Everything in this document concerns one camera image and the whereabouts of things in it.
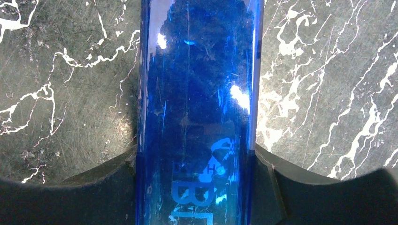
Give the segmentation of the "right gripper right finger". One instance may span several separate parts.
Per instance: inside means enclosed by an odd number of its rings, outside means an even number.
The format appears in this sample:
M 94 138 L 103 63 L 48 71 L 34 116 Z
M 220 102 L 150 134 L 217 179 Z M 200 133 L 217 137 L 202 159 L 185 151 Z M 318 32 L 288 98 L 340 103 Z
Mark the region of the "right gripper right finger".
M 290 163 L 257 145 L 251 224 L 395 225 L 398 171 L 379 168 L 336 180 Z

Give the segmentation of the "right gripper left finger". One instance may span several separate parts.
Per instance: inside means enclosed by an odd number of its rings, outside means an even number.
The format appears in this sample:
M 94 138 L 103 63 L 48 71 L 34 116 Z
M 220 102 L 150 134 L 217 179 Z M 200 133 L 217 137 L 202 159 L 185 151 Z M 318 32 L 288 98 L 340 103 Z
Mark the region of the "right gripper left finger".
M 0 180 L 3 225 L 135 224 L 136 146 L 56 184 Z

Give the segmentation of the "blue glass bottle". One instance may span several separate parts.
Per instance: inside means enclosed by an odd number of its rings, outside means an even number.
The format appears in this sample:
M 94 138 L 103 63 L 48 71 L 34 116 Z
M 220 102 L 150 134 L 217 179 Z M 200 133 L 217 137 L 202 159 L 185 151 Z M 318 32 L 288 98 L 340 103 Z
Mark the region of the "blue glass bottle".
M 250 223 L 263 10 L 141 2 L 136 224 Z

